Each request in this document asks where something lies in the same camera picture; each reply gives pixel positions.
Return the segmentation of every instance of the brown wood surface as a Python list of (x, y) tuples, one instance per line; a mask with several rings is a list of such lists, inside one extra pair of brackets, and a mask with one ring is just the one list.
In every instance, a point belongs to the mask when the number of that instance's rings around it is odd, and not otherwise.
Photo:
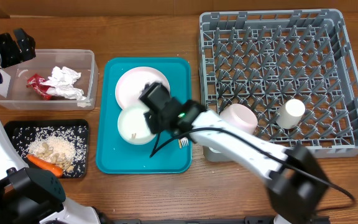
[(354, 0), (0, 0), (11, 16), (197, 15), (208, 11), (335, 8), (358, 12)]
[[(358, 13), (344, 13), (358, 67)], [(264, 185), (250, 171), (233, 163), (204, 159), (193, 147), (193, 162), (183, 174), (107, 175), (95, 164), (104, 66), (115, 57), (182, 57), (192, 72), (193, 99), (200, 100), (197, 66), (198, 16), (71, 17), (0, 19), (0, 32), (22, 27), (38, 49), (90, 49), (99, 67), (98, 100), (93, 111), (16, 111), (0, 107), (3, 124), (12, 120), (83, 118), (91, 140), (88, 173), (84, 179), (62, 180), (67, 196), (95, 206), (110, 218), (143, 220), (243, 218), (273, 215)], [(358, 156), (320, 159), (329, 178), (358, 199)], [(345, 204), (348, 199), (330, 190), (321, 207)], [(332, 223), (358, 223), (358, 206), (328, 212)]]

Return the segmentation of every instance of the wooden table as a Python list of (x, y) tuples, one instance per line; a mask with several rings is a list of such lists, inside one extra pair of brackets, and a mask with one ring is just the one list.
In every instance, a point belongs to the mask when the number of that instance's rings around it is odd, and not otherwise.
[[(358, 13), (345, 13), (347, 31), (358, 67)], [(83, 118), (91, 140), (88, 173), (84, 179), (62, 180), (67, 196), (95, 206), (110, 218), (143, 220), (244, 218), (273, 215), (264, 185), (233, 163), (212, 163), (202, 148), (193, 147), (193, 163), (183, 174), (107, 175), (95, 164), (104, 66), (115, 57), (182, 57), (192, 72), (193, 99), (200, 100), (197, 46), (198, 16), (71, 17), (0, 19), (0, 33), (22, 27), (38, 49), (90, 49), (99, 67), (98, 100), (93, 111), (12, 111), (0, 107), (3, 124), (12, 120)], [(358, 156), (320, 159), (329, 178), (358, 199)], [(330, 190), (321, 207), (348, 199)], [(325, 213), (332, 223), (358, 223), (358, 206)]]

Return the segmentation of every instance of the pink cup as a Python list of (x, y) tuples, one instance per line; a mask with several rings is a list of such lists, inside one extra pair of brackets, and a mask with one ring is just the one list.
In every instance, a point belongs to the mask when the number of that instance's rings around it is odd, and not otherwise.
[(234, 103), (228, 108), (222, 111), (219, 115), (227, 123), (245, 131), (248, 134), (253, 134), (256, 126), (258, 125), (258, 119), (255, 114), (248, 109), (248, 107)]

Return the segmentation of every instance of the pink plate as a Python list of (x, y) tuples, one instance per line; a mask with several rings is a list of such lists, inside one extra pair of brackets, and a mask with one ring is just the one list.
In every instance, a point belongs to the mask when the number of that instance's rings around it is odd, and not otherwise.
[(155, 68), (137, 67), (122, 75), (116, 85), (116, 100), (121, 109), (139, 101), (144, 86), (153, 82), (162, 83), (170, 91), (169, 83), (163, 73)]

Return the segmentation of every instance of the gray bin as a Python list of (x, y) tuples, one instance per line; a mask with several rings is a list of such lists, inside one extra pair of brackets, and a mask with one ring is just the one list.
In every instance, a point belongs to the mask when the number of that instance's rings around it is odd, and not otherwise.
[[(206, 12), (199, 56), (209, 109), (246, 105), (259, 121), (256, 136), (302, 144), (316, 157), (358, 154), (358, 71), (338, 10)], [(292, 98), (306, 112), (297, 127), (282, 129), (277, 110)], [(204, 154), (219, 161), (209, 149)]]

